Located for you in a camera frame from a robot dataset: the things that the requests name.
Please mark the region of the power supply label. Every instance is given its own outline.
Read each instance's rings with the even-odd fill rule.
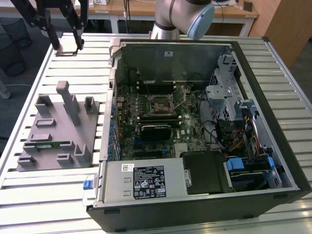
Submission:
[[[164,166],[134,167],[133,197],[135,199],[166,196]]]

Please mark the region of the circuit board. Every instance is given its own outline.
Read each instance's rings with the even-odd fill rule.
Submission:
[[[176,143],[186,143],[188,151],[206,150],[203,129],[196,113],[199,91],[192,91],[186,87],[187,84],[177,85],[172,96],[142,95],[136,87],[118,87],[120,160],[176,157],[174,149]],[[149,125],[149,121],[143,121],[140,118],[149,115],[157,118],[156,125],[171,125],[169,140],[153,142],[141,140],[140,128]],[[176,119],[166,118],[170,115],[176,116]]]

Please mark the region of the gray plastic block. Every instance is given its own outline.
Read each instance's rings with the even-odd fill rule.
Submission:
[[[19,157],[18,164],[24,168],[34,168],[36,166],[36,160],[30,156]]]
[[[35,122],[37,128],[54,127],[56,122],[53,118],[37,119]]]
[[[33,134],[29,140],[31,142],[51,141],[52,136],[49,133],[47,133],[47,134]]]
[[[91,161],[91,154],[86,145],[83,146],[82,151],[79,146],[76,145],[74,156],[76,157],[78,163],[87,163]]]
[[[27,154],[29,154],[29,155],[38,153],[38,149],[37,149],[37,147],[34,146],[34,145],[25,146],[25,144],[24,144],[24,145],[23,145],[23,149],[24,149],[24,151],[25,151]]]
[[[57,161],[61,166],[74,163],[74,160],[70,154],[58,154]]]
[[[76,145],[71,141],[69,144],[61,144],[59,146],[63,151],[74,151]]]
[[[57,93],[60,94],[63,98],[65,109],[67,113],[69,114],[73,124],[75,126],[80,125],[80,119],[78,115],[78,109],[77,109],[77,99],[75,96],[71,96],[69,91],[69,83],[67,81],[59,81],[57,84]]]
[[[55,102],[53,105],[48,105],[48,111],[51,115],[47,118],[42,118],[40,113],[37,114],[26,143],[38,143],[38,145],[24,146],[24,152],[21,154],[21,157],[31,155],[36,160],[35,166],[27,167],[19,164],[17,167],[18,171],[83,168],[91,165],[98,122],[99,102],[94,102],[96,109],[92,113],[87,113],[85,101],[77,103],[79,105],[78,109],[80,109],[78,116],[81,120],[79,126],[73,125],[69,113],[64,109],[63,102]],[[46,134],[52,136],[52,141],[47,141],[46,143],[31,141],[32,135]],[[74,155],[76,145],[79,147],[77,157]],[[73,163],[60,164],[58,157],[60,154],[70,154]]]
[[[94,113],[97,111],[97,106],[93,97],[86,97],[84,100],[84,108],[88,114]]]
[[[48,95],[39,95],[35,107],[42,117],[50,116],[49,106],[53,106],[52,101]]]

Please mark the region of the metal table surface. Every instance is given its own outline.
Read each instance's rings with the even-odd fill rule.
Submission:
[[[95,193],[88,191],[82,202],[82,182],[98,172],[105,93],[110,66],[111,38],[147,38],[146,35],[84,34],[85,46],[76,57],[55,57],[49,48],[29,93],[11,137],[0,159],[0,233],[102,234],[100,226],[86,213]],[[72,38],[64,34],[62,40]],[[225,37],[205,37],[221,40]],[[308,180],[312,182],[312,106],[270,43],[261,38],[226,37],[237,40],[266,95]],[[22,153],[37,113],[34,102],[38,94],[56,93],[59,80],[67,80],[69,91],[84,100],[94,96],[100,102],[93,167],[85,169],[17,172],[17,159]],[[275,207],[258,218],[169,227],[130,233],[312,233],[312,194],[292,204]]]

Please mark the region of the black mesh trash can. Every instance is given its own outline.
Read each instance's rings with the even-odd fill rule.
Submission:
[[[31,40],[22,18],[0,18],[0,24],[4,30],[14,36],[14,40],[19,49],[25,48],[31,44]]]
[[[0,34],[0,68],[10,77],[21,74],[26,68],[12,34]]]

